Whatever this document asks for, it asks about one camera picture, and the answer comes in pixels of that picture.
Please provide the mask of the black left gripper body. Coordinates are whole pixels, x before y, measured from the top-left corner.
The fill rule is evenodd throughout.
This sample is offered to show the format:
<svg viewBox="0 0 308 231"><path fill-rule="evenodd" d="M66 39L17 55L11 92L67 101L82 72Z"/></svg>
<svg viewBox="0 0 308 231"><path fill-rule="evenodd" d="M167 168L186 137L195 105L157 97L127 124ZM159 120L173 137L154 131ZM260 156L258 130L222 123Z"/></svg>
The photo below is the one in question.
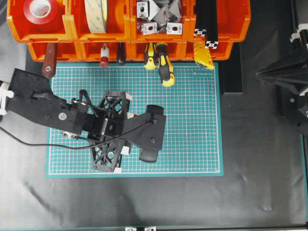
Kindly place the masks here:
<svg viewBox="0 0 308 231"><path fill-rule="evenodd" d="M62 108L68 110L66 115L75 117L74 121L66 120L71 129L69 131L63 130L63 136L86 140L90 146L102 145L110 141L125 141L123 138L119 138L124 120L105 118L102 109L98 106L93 105L86 90L80 90L79 98L73 98L69 103L62 99Z"/></svg>

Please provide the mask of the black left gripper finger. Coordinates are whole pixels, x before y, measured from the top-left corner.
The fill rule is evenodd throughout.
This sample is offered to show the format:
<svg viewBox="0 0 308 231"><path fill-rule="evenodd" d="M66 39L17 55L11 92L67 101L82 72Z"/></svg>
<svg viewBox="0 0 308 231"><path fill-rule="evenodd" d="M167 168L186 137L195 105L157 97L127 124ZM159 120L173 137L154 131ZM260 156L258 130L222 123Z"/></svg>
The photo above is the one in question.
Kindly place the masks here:
<svg viewBox="0 0 308 231"><path fill-rule="evenodd" d="M132 96L125 91L107 90L99 104L105 118L111 120L126 120Z"/></svg>
<svg viewBox="0 0 308 231"><path fill-rule="evenodd" d="M98 147L91 148L92 169L113 173L121 167L122 155L131 151L129 141L110 141Z"/></svg>

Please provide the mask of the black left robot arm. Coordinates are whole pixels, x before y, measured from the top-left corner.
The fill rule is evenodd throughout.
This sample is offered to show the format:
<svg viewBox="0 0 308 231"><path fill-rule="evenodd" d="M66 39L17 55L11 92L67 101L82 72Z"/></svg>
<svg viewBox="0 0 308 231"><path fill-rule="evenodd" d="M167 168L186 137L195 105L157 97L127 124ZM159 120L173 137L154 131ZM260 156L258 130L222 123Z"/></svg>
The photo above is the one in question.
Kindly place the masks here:
<svg viewBox="0 0 308 231"><path fill-rule="evenodd" d="M100 142L102 135L116 136L117 128L127 119L129 96L122 91L107 91L95 106L86 90L71 102L56 96L47 78L15 69L5 99L5 110L74 137L88 133L88 140Z"/></svg>

